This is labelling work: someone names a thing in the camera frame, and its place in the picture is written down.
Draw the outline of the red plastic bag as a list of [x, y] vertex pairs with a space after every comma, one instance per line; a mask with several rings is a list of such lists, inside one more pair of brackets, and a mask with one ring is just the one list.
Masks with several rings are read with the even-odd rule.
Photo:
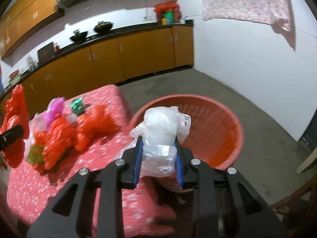
[[76, 130], [64, 116], [55, 119], [47, 132], [34, 130], [33, 136], [35, 144], [44, 147], [42, 169], [46, 171], [52, 169], [62, 154], [76, 143]]
[[5, 103], [6, 114], [1, 126], [1, 135], [20, 125], [23, 134], [9, 145], [1, 145], [1, 154], [4, 161], [11, 167], [17, 168], [23, 158], [25, 150], [24, 140], [29, 138], [29, 116], [25, 101], [24, 88], [18, 84], [12, 90], [11, 98]]
[[119, 130], [120, 126], [116, 124], [106, 105], [90, 106], [87, 112], [77, 118], [75, 149], [84, 153], [96, 138], [116, 134]]

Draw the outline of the white clear plastic bag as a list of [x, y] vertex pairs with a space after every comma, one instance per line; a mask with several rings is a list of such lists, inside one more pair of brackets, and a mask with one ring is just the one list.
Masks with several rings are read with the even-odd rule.
[[134, 148], [142, 137], [141, 177], [169, 177], [175, 172], [177, 149], [190, 133], [191, 117], [179, 112], [177, 106], [152, 107], [145, 111], [143, 121], [130, 131], [133, 141], [116, 154], [123, 156], [126, 149]]

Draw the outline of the magenta plastic bag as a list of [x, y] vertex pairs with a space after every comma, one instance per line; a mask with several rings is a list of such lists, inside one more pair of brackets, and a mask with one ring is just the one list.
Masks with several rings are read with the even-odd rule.
[[44, 113], [44, 120], [46, 121], [47, 127], [49, 127], [51, 123], [55, 121], [57, 114], [61, 114], [63, 112], [64, 102], [64, 97], [57, 97], [49, 102], [47, 110]]

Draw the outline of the clear crinkled plastic bag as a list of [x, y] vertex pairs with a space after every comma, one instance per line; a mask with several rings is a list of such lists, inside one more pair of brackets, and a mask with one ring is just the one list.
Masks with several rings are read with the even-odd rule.
[[41, 113], [36, 113], [35, 116], [29, 121], [30, 134], [29, 138], [25, 139], [25, 151], [24, 151], [24, 160], [27, 160], [31, 145], [34, 144], [34, 135], [33, 131], [46, 131], [47, 123], [45, 120], [45, 111]]

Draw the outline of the lower wooden kitchen cabinets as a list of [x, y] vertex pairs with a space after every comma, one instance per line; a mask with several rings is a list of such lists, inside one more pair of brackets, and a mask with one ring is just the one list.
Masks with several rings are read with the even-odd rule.
[[194, 64], [193, 26], [157, 26], [106, 38], [40, 66], [20, 81], [32, 118], [53, 98]]

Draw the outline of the red plastic basket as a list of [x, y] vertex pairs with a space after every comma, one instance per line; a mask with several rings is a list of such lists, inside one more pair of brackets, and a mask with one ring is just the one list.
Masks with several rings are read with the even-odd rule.
[[234, 164], [243, 147], [244, 136], [238, 117], [228, 107], [205, 96], [164, 96], [139, 109], [131, 118], [127, 130], [143, 121], [147, 109], [158, 106], [177, 106], [180, 112], [191, 117], [190, 133], [182, 146], [191, 149], [194, 157], [219, 170]]

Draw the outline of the red floral tablecloth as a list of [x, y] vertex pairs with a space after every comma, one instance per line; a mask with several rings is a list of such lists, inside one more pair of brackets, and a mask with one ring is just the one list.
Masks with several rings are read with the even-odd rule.
[[[134, 149], [126, 157], [116, 154], [131, 142], [126, 134], [128, 111], [115, 85], [87, 92], [83, 102], [104, 104], [120, 130], [93, 141], [84, 153], [75, 145], [46, 171], [22, 160], [11, 168], [7, 203], [12, 213], [30, 224], [30, 237], [134, 237], [165, 236], [174, 232], [159, 221], [173, 220], [175, 212], [161, 206], [153, 183], [141, 177], [134, 188]], [[60, 116], [75, 128], [79, 116], [64, 102]]]

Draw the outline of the stacked bowls on counter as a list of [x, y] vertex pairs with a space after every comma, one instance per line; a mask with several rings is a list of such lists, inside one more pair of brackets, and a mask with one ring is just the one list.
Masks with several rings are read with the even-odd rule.
[[9, 84], [14, 85], [18, 83], [21, 79], [21, 75], [19, 73], [19, 70], [15, 70], [13, 73], [9, 75]]

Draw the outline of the green foil wrapper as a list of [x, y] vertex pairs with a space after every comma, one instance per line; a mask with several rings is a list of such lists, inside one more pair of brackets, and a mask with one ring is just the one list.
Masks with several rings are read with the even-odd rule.
[[78, 97], [71, 101], [70, 109], [72, 113], [79, 116], [85, 112], [85, 110], [90, 106], [90, 104], [85, 104], [83, 102], [84, 97]]

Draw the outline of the glass jar on counter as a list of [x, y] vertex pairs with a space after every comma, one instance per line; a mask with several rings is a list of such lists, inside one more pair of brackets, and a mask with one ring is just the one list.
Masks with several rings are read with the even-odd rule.
[[30, 70], [33, 70], [37, 67], [37, 62], [34, 58], [32, 58], [31, 56], [28, 56], [26, 58], [26, 63], [27, 63], [27, 66]]

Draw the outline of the dark cutting board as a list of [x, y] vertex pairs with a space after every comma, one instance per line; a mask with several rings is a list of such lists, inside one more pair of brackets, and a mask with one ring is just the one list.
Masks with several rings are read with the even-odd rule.
[[46, 62], [47, 60], [51, 59], [52, 57], [55, 56], [55, 48], [54, 48], [54, 43], [50, 42], [46, 46], [42, 47], [37, 51], [38, 55], [38, 63], [42, 64]]

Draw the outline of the red bottle on counter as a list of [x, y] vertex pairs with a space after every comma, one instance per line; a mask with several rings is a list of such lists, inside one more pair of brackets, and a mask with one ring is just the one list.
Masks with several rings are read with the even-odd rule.
[[57, 43], [54, 44], [54, 50], [55, 50], [55, 54], [59, 54], [60, 53], [60, 47]]

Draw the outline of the black wok left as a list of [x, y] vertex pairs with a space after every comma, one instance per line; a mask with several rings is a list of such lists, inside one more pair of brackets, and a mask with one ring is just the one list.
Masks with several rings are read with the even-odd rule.
[[84, 42], [88, 35], [88, 31], [80, 32], [79, 30], [73, 31], [73, 35], [70, 37], [72, 42]]

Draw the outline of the black wok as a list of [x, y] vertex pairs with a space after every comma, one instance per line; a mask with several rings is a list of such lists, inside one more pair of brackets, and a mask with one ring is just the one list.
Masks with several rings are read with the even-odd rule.
[[70, 37], [72, 42], [84, 42], [88, 35], [88, 31], [80, 32], [79, 30], [73, 31], [73, 35]]
[[112, 22], [104, 22], [100, 21], [98, 24], [94, 27], [94, 31], [98, 34], [105, 34], [109, 33], [111, 29], [113, 28]]

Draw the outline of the wooden chair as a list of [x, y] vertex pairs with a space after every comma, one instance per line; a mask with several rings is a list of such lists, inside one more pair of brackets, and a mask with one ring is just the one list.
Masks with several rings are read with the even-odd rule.
[[270, 207], [283, 217], [288, 237], [316, 237], [316, 176]]

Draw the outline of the upper wooden cabinets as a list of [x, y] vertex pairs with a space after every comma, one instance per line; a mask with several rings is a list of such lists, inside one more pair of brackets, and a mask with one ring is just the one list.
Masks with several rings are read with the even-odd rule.
[[10, 56], [25, 40], [64, 14], [58, 0], [16, 0], [1, 16], [1, 58]]

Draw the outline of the black wok right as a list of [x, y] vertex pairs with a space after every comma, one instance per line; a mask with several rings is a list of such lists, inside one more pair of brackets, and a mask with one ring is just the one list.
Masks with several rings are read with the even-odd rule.
[[98, 24], [94, 27], [94, 31], [98, 34], [105, 34], [109, 33], [111, 29], [113, 28], [112, 22], [104, 22], [100, 21]]

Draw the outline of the red bag on counter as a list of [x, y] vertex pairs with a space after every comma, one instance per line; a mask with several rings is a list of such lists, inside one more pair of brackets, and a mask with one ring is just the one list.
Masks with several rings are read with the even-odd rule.
[[180, 6], [176, 2], [165, 2], [154, 6], [156, 19], [160, 25], [179, 23], [181, 19]]

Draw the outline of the pink floral hanging cloth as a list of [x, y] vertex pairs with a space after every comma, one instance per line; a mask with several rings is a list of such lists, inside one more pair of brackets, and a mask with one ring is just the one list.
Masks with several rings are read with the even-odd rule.
[[204, 20], [233, 19], [291, 31], [288, 0], [202, 0]]

